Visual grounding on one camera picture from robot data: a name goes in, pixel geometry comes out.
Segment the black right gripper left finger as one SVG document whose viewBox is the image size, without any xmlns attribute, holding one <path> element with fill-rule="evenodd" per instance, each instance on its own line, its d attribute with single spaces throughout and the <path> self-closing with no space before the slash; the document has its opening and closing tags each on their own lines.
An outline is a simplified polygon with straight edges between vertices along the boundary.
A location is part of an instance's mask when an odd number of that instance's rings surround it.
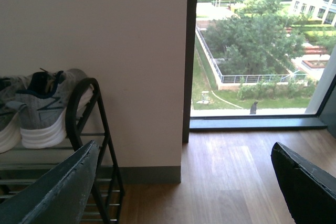
<svg viewBox="0 0 336 224">
<path fill-rule="evenodd" d="M 79 223 L 96 176 L 99 147 L 90 141 L 1 203 L 1 223 Z"/>
</svg>

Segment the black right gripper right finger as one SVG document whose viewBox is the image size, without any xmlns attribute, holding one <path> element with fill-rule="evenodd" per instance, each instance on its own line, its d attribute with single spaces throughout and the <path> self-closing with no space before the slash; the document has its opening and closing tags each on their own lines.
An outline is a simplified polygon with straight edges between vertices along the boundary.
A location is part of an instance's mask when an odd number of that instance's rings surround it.
<svg viewBox="0 0 336 224">
<path fill-rule="evenodd" d="M 280 142 L 271 161 L 295 223 L 335 223 L 335 177 Z"/>
</svg>

